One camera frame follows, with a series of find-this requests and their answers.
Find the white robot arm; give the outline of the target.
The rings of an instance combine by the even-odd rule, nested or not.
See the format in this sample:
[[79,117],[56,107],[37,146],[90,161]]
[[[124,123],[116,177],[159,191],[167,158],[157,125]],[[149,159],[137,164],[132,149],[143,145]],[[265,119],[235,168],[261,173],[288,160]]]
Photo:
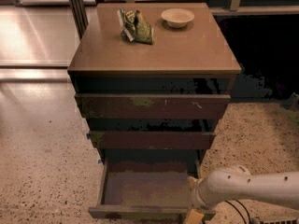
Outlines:
[[206,214],[219,203],[253,200],[299,209],[299,172],[252,175],[243,165],[222,167],[204,178],[188,177],[188,209]]

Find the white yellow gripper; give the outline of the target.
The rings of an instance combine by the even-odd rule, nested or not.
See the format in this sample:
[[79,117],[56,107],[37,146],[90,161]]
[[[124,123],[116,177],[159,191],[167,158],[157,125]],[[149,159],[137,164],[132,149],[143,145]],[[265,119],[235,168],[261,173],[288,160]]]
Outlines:
[[190,185],[189,201],[190,205],[183,224],[206,224],[208,221],[208,213],[206,205],[199,194],[200,180],[189,176]]

